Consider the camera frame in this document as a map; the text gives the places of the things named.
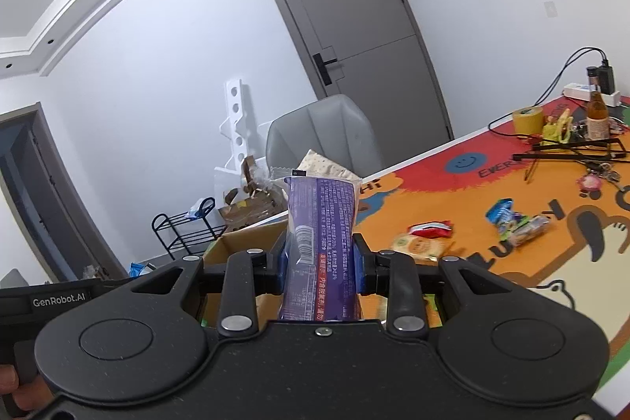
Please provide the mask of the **person's left hand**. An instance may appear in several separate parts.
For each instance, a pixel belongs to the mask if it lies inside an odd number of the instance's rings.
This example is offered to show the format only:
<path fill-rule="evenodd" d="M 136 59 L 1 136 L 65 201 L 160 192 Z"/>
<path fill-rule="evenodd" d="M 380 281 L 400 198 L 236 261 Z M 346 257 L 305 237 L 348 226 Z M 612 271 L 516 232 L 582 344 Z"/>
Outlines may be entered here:
<path fill-rule="evenodd" d="M 13 399 L 22 415 L 10 414 L 12 419 L 24 419 L 31 411 L 39 411 L 54 400 L 54 393 L 42 375 L 36 375 L 31 383 L 21 383 L 17 371 L 10 364 L 0 367 L 1 395 Z"/>

